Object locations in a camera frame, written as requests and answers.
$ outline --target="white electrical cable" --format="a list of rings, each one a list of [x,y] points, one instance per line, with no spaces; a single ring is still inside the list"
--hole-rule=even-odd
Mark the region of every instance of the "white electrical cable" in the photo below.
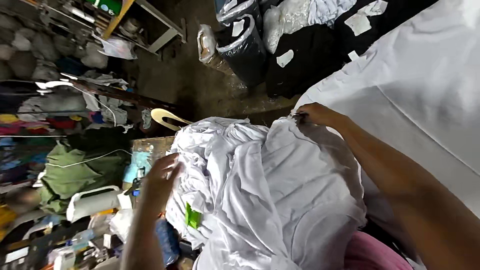
[[[75,86],[72,86],[72,87],[75,88],[75,89],[77,89],[78,91],[80,91],[80,92],[82,92],[82,93],[85,93],[85,94],[87,94],[87,95],[95,98],[95,100],[98,101],[98,103],[102,104],[103,107],[107,108],[107,110],[109,110],[109,111],[112,113],[112,115],[113,115],[113,126],[117,126],[117,118],[115,117],[115,114],[113,113],[113,111],[112,111],[107,105],[105,105],[105,104],[103,104],[102,102],[100,102],[94,95],[92,95],[92,94],[90,94],[90,93],[88,93],[88,92],[85,92],[85,91],[83,91],[83,90],[81,90],[81,89],[79,89],[79,88],[77,88],[77,87],[75,87]]]
[[[89,162],[89,161],[92,161],[92,160],[96,160],[96,159],[102,158],[102,157],[104,157],[104,156],[108,156],[108,155],[110,155],[111,153],[116,152],[116,151],[123,151],[123,152],[125,152],[125,153],[127,153],[127,154],[129,154],[129,155],[132,156],[132,154],[131,154],[130,152],[128,152],[128,151],[125,151],[125,150],[123,150],[123,149],[117,149],[117,150],[113,150],[112,152],[110,152],[110,153],[108,153],[108,154],[102,155],[102,156],[100,156],[100,157],[96,157],[96,158],[93,158],[93,159],[90,159],[90,160],[85,160],[85,161],[82,161],[82,162],[77,162],[77,163],[70,164],[70,165],[60,166],[60,165],[57,165],[57,164],[50,164],[50,163],[47,163],[47,164],[45,164],[45,165],[50,165],[50,166],[60,167],[60,168],[67,168],[67,167],[70,167],[70,166],[73,166],[73,165],[82,164],[82,163],[85,163],[85,162]]]

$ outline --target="white paper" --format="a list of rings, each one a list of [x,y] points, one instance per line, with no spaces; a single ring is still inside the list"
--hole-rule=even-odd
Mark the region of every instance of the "white paper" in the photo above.
[[[285,67],[293,58],[293,51],[289,49],[286,53],[282,54],[281,56],[276,58],[276,63],[280,67]]]
[[[358,58],[360,58],[360,56],[357,54],[356,51],[351,51],[349,54],[348,54],[348,57],[350,57],[350,60],[352,61],[355,61],[357,60]]]
[[[353,14],[350,18],[345,20],[345,24],[352,29],[355,36],[365,33],[372,28],[367,15],[364,13]]]
[[[232,37],[238,37],[240,33],[243,30],[243,24],[245,23],[245,20],[242,19],[241,21],[238,22],[233,22],[233,30],[232,30]]]
[[[225,6],[223,6],[223,10],[225,10],[225,12],[231,10],[234,6],[237,5],[237,0],[232,0],[230,2],[228,2],[227,4],[225,4]]]

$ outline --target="clear plastic bag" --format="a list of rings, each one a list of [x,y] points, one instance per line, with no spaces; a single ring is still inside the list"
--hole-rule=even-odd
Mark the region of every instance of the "clear plastic bag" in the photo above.
[[[212,28],[209,25],[200,25],[197,35],[198,60],[213,69],[227,75],[233,75],[228,63],[216,51],[216,41]]]
[[[309,25],[309,5],[310,0],[285,0],[265,12],[264,43],[270,53],[275,53],[282,34],[292,34]]]
[[[133,47],[135,47],[135,44],[132,42],[120,38],[109,38],[107,40],[103,40],[95,35],[93,36],[102,42],[103,51],[99,50],[100,53],[127,60],[137,59],[137,56],[133,52]]]
[[[310,0],[285,0],[278,7],[281,10],[280,20],[283,33],[292,34],[302,27],[308,26]]]
[[[264,14],[264,43],[271,54],[275,53],[278,41],[283,34],[283,24],[280,21],[281,11],[272,6]]]
[[[216,41],[213,30],[209,25],[200,25],[197,35],[198,60],[208,63],[215,54]]]

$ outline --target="person's right hand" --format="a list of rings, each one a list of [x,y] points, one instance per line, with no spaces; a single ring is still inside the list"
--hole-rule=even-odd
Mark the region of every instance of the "person's right hand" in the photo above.
[[[335,128],[339,123],[348,119],[347,116],[338,113],[319,103],[310,103],[300,106],[297,112],[307,115],[305,119],[317,125],[326,125]]]

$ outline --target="plastic bottle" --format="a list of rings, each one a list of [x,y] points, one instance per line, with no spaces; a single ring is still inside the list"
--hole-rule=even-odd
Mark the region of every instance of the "plastic bottle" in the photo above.
[[[72,237],[72,246],[75,250],[82,249],[88,246],[88,241],[95,238],[95,233],[92,229],[88,229],[77,233]]]

